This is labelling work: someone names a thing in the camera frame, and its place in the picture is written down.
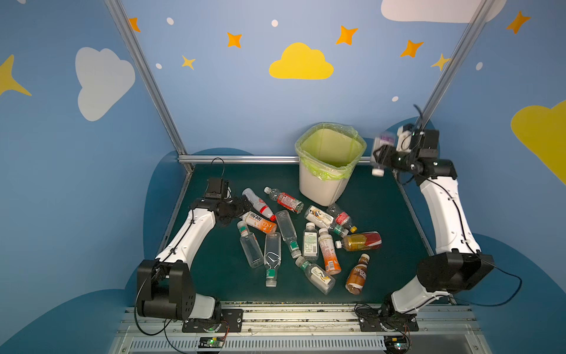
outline plastic bag liner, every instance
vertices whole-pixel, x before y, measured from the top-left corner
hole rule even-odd
[[[303,165],[323,181],[350,178],[366,147],[356,129],[336,123],[319,123],[295,143]]]

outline white bottle with red cap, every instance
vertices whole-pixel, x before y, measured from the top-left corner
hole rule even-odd
[[[242,192],[242,195],[245,195],[248,198],[248,200],[254,205],[254,209],[259,211],[260,214],[275,222],[275,214],[271,211],[267,204],[254,193],[253,190],[246,188]]]

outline white trash bin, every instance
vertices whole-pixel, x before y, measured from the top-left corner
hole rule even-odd
[[[334,203],[366,147],[351,126],[320,123],[307,130],[295,143],[301,193],[322,206]]]

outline green table surface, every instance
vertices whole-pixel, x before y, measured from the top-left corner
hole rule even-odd
[[[174,236],[185,222],[190,204],[203,196],[207,179],[218,177],[221,173],[221,164],[196,166],[171,235]],[[263,192],[266,186],[298,198],[305,203],[305,210],[311,204],[317,205],[299,192],[298,165],[229,164],[225,167],[224,178],[230,181],[234,194],[240,195],[249,187],[267,202],[273,212],[284,208],[267,198]],[[359,232],[378,231],[383,240],[381,249],[366,251],[370,255],[370,263],[360,295],[350,294],[345,283],[361,251],[336,250],[342,272],[334,275],[336,285],[328,295],[324,295],[295,265],[283,241],[277,287],[265,287],[265,268],[252,269],[246,261],[236,227],[239,219],[227,227],[217,223],[204,239],[191,267],[196,292],[222,301],[382,302],[387,293],[400,289],[415,276],[417,263],[427,256],[409,209],[392,174],[386,172],[382,178],[374,177],[369,166],[355,168],[337,203],[353,218]],[[307,223],[303,214],[304,211],[299,215],[291,213],[301,248]],[[255,233],[263,251],[265,234],[254,228],[250,230]],[[324,264],[322,255],[317,264]]]

